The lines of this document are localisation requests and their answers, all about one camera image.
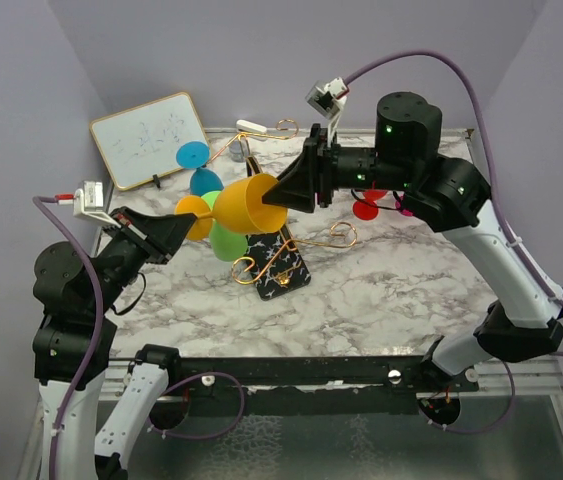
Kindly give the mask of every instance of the cyan disc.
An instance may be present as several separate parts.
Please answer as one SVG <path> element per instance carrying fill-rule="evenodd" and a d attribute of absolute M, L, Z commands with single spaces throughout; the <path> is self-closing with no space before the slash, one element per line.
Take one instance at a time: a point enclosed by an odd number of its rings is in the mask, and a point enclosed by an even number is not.
<path fill-rule="evenodd" d="M 177 163 L 182 168 L 199 168 L 209 159 L 210 147 L 203 142 L 188 142 L 177 152 Z"/>

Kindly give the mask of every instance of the orange cup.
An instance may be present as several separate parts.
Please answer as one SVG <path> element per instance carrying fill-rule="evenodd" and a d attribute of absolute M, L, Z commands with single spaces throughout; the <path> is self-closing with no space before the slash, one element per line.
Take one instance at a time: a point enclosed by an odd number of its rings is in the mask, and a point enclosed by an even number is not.
<path fill-rule="evenodd" d="M 226 186 L 214 202 L 212 216 L 234 233 L 279 231 L 288 218 L 288 209 L 263 203 L 263 195 L 277 183 L 272 175 L 258 173 Z"/>
<path fill-rule="evenodd" d="M 203 240 L 210 235 L 212 229 L 210 207 L 201 197 L 195 195 L 183 197 L 174 207 L 174 213 L 194 213 L 199 217 L 185 237 L 188 240 Z"/>

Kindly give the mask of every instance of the marble surface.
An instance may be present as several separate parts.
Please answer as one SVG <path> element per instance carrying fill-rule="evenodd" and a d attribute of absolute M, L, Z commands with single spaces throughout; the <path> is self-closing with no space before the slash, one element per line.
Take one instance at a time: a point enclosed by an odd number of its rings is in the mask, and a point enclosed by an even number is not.
<path fill-rule="evenodd" d="M 230 136 L 210 138 L 216 151 Z M 373 138 L 341 135 L 340 143 L 371 146 Z M 300 152 L 303 137 L 250 144 L 263 170 L 276 174 Z M 444 137 L 441 152 L 470 158 L 460 135 Z M 227 151 L 211 169 L 225 184 L 245 176 L 245 164 L 233 162 Z M 172 213 L 187 194 L 190 175 L 164 179 L 161 190 L 115 191 L 110 208 Z M 124 317 L 109 315 L 119 327 L 113 355 L 132 356 L 146 343 L 178 347 L 185 356 L 420 354 L 438 335 L 478 321 L 493 294 L 451 243 L 396 212 L 358 220 L 352 202 L 349 192 L 338 192 L 328 209 L 290 212 L 288 225 L 298 238 L 327 240 L 334 222 L 348 221 L 359 242 L 349 250 L 301 246 L 311 283 L 268 302 L 254 286 L 234 282 L 231 264 L 216 259 L 207 241 L 186 241 L 166 266 L 146 265 L 142 300 Z M 126 289 L 118 307 L 138 295 L 140 283 Z"/>

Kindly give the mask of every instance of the red disc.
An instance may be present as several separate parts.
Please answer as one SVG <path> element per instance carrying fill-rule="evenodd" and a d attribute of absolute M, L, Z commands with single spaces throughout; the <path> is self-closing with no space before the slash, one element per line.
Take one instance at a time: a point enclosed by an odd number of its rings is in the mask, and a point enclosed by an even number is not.
<path fill-rule="evenodd" d="M 354 213 L 354 216 L 361 220 L 373 220 L 377 218 L 379 214 L 379 209 L 376 207 L 377 204 L 372 200 L 366 200 L 366 202 L 371 205 L 366 205 L 362 202 L 354 202 L 352 205 L 352 213 Z"/>
<path fill-rule="evenodd" d="M 363 198 L 372 200 L 373 202 L 385 197 L 388 194 L 387 190 L 366 190 L 363 192 Z"/>

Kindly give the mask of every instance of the phone case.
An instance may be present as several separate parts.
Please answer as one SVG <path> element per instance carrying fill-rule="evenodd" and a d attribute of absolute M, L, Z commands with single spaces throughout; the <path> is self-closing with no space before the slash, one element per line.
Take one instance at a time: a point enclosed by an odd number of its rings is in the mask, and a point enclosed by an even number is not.
<path fill-rule="evenodd" d="M 246 159 L 248 176 L 260 173 L 261 169 L 254 157 Z M 292 238 L 288 227 L 285 225 L 276 233 L 261 235 L 248 235 L 248 249 L 246 255 L 252 257 L 254 266 L 250 270 L 252 278 L 256 277 L 274 257 L 281 245 L 288 238 Z M 284 250 L 274 261 L 265 274 L 255 282 L 254 286 L 262 300 L 271 300 L 284 293 L 310 283 L 311 274 L 303 261 L 299 250 Z"/>

